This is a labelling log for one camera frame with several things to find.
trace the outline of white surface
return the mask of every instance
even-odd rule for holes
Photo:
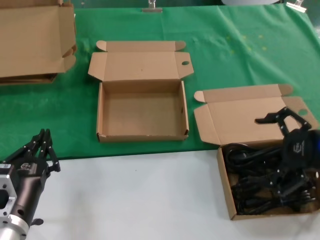
[[[225,5],[267,5],[279,0],[222,0]]]
[[[320,215],[230,221],[216,151],[61,161],[26,240],[315,240]]]

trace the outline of open cardboard box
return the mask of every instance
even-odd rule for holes
[[[101,81],[100,142],[184,140],[189,123],[181,78],[194,72],[183,41],[98,41],[89,75]]]
[[[303,118],[312,125],[312,129],[316,129],[318,122],[302,98],[286,96],[292,91],[293,88],[289,84],[271,84],[204,90],[194,94],[197,101],[206,103],[194,110],[201,140],[220,145],[217,153],[218,167],[231,220],[294,214],[291,209],[277,208],[263,215],[237,215],[230,187],[237,182],[237,176],[227,173],[222,151],[222,147],[229,143],[242,143],[255,147],[281,144],[283,135],[277,124],[256,124],[255,119],[264,118],[268,113],[278,112],[285,106],[296,113],[300,110],[307,111]],[[289,131],[300,128],[292,117],[287,117],[285,123]],[[309,203],[303,212],[298,214],[318,210],[318,202]]]
[[[1,0],[0,33],[0,85],[51,83],[76,62],[69,2]]]

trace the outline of box lid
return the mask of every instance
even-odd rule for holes
[[[183,41],[98,41],[89,75],[101,81],[179,80],[194,72]]]
[[[203,142],[225,145],[282,140],[277,124],[256,124],[256,118],[264,118],[288,106],[299,113],[306,110],[305,118],[313,129],[318,122],[301,97],[286,96],[293,92],[289,84],[270,84],[197,91],[194,98],[206,103],[194,110],[196,124]],[[285,119],[289,131],[300,128],[291,117]]]
[[[2,2],[0,78],[64,73],[75,64],[74,10],[55,2],[56,5],[22,8],[10,8],[4,4],[8,1]]]

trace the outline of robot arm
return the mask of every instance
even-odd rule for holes
[[[42,129],[0,164],[0,240],[24,240],[30,226],[43,223],[33,220],[40,196],[51,172],[61,170],[52,145],[50,130]]]

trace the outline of power cord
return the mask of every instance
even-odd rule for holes
[[[311,194],[314,185],[310,179],[290,194],[278,194],[280,184],[288,186],[300,174],[296,171],[280,172],[282,146],[259,149],[230,143],[222,148],[222,152],[227,173],[238,175],[237,183],[231,186],[237,214],[260,215],[279,207],[290,207],[299,212],[301,206],[316,200]],[[273,183],[274,174],[282,175]]]

